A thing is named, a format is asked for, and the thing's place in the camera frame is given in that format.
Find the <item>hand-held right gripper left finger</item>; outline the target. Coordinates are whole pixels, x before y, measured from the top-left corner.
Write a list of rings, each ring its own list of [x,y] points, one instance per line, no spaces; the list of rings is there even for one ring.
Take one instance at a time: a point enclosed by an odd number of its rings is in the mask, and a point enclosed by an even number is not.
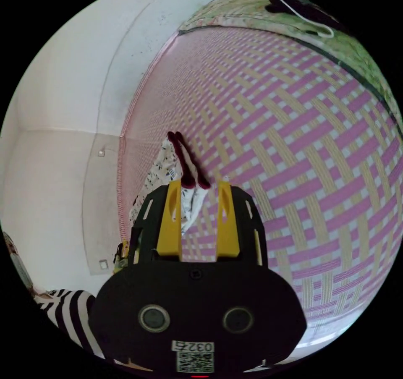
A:
[[[157,242],[157,253],[160,257],[182,256],[181,190],[180,180],[172,181],[167,186]]]

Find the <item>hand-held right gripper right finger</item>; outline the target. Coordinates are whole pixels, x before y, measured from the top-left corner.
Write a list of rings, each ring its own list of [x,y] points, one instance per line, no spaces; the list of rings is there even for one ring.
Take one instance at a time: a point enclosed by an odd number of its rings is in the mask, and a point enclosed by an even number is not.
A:
[[[231,185],[218,185],[216,258],[237,258],[240,254],[237,222]]]

